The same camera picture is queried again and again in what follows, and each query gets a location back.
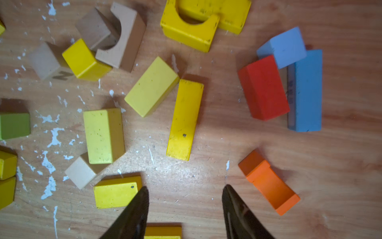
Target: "light blue block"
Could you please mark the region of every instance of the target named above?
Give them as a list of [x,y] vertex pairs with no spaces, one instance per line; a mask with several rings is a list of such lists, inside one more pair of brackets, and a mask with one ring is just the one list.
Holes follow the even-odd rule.
[[259,59],[272,55],[279,69],[306,57],[306,49],[300,28],[295,27],[270,39],[257,50]]
[[288,128],[297,132],[321,130],[322,50],[288,66]]

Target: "wooden table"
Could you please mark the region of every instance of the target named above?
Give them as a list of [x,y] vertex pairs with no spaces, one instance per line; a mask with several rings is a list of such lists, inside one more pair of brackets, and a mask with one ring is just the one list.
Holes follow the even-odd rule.
[[[218,29],[207,54],[163,35],[159,21],[165,0],[120,2],[138,10],[147,29],[133,71],[113,69],[100,84],[77,79],[41,81],[27,56],[43,41],[69,46],[72,38],[80,38],[76,21],[93,7],[111,17],[111,0],[71,0],[66,7],[54,0],[55,16],[48,15],[48,0],[0,2],[7,27],[0,37],[0,110],[29,111],[32,127],[29,137],[1,143],[0,150],[19,156],[23,181],[17,181],[14,203],[0,212],[0,238],[55,238],[54,217],[58,238],[98,238],[122,208],[98,210],[92,186],[105,176],[118,176],[118,170],[140,172],[150,191],[148,222],[181,223],[184,239],[226,238],[221,203],[225,184],[235,188],[277,239],[382,238],[379,0],[253,1],[242,33],[236,36]],[[300,26],[308,48],[324,51],[320,132],[290,131],[286,115],[268,122],[253,119],[236,74],[256,59],[256,49],[266,40],[294,26]],[[205,84],[189,162],[165,156],[177,89],[146,118],[123,100],[157,56],[171,64],[172,54],[184,78]],[[118,103],[126,109],[126,154],[84,190],[70,180],[63,182],[65,169],[86,152],[79,111]],[[51,122],[44,122],[48,116]],[[60,144],[56,141],[48,148],[54,128],[64,131],[58,131]],[[255,148],[301,197],[283,216],[238,168]],[[56,168],[52,174],[42,166],[43,153]],[[56,181],[56,191],[41,200],[49,177]]]

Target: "yellow cube block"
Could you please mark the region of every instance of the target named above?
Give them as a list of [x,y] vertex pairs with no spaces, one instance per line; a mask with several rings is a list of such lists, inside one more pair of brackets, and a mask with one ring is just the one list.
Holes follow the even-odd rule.
[[125,101],[145,117],[155,111],[178,82],[178,74],[157,57],[127,94]]
[[82,38],[62,53],[76,77],[88,81],[97,81],[112,69],[111,66],[96,60],[95,55]]
[[0,210],[13,202],[15,187],[16,177],[0,181]]
[[0,180],[13,177],[16,174],[17,156],[0,151]]
[[212,14],[220,16],[219,28],[239,34],[247,19],[250,0],[179,0],[178,8],[181,14],[191,18],[206,21]]
[[84,112],[90,164],[110,164],[125,153],[121,109]]
[[209,52],[214,38],[219,16],[216,14],[201,24],[188,24],[179,17],[176,0],[167,0],[160,21],[163,33],[173,40],[181,42],[202,52]]
[[142,188],[140,176],[102,180],[94,186],[97,208],[127,206]]
[[189,160],[203,89],[201,83],[180,80],[168,139],[168,157]]
[[144,239],[181,239],[181,226],[148,226]]

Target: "orange arch block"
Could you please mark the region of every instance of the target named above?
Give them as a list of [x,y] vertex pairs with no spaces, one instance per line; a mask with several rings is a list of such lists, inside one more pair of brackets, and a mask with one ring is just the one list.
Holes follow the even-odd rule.
[[256,151],[243,159],[239,167],[247,180],[255,185],[280,216],[300,201],[300,197],[275,174],[269,162]]

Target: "wooden block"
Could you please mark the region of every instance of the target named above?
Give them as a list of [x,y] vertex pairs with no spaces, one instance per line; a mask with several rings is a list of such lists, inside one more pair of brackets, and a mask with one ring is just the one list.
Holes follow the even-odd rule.
[[238,71],[252,117],[269,120],[289,112],[274,57],[263,58]]
[[16,174],[17,156],[0,151],[0,180],[13,177]]
[[28,113],[0,113],[0,140],[23,137],[30,133]]
[[62,57],[64,49],[50,44],[42,43],[28,55],[31,67],[42,80],[69,80],[74,78],[73,71]]
[[179,12],[191,18],[206,21],[212,14],[220,16],[219,28],[239,34],[247,19],[250,0],[180,0]]
[[110,21],[96,8],[80,19],[76,23],[76,28],[92,51],[110,48],[118,42],[120,37]]
[[306,57],[306,49],[299,27],[271,38],[257,50],[259,59],[273,55],[279,69]]
[[144,239],[181,239],[181,226],[148,226]]
[[96,58],[115,68],[131,72],[146,25],[137,11],[113,2],[110,9],[121,22],[121,37],[108,50],[97,50]]
[[299,196],[275,174],[270,164],[256,151],[252,151],[241,161],[239,167],[280,216],[300,201]]
[[65,170],[65,173],[79,189],[83,189],[107,166],[109,164],[90,164],[87,153],[84,153]]
[[167,0],[160,25],[168,38],[209,52],[219,19],[217,14],[212,14],[204,23],[188,24],[179,17],[176,0]]
[[288,66],[288,128],[297,132],[321,130],[322,50]]
[[16,177],[0,181],[0,210],[13,202],[15,187]]
[[62,53],[76,77],[88,81],[97,81],[112,69],[96,60],[94,55],[82,38]]
[[94,186],[98,209],[127,206],[142,187],[140,176],[102,180]]
[[179,76],[157,57],[125,97],[125,101],[142,117],[155,111],[179,82]]
[[90,164],[110,164],[125,153],[121,109],[84,112]]
[[166,156],[189,160],[203,89],[201,83],[180,80]]

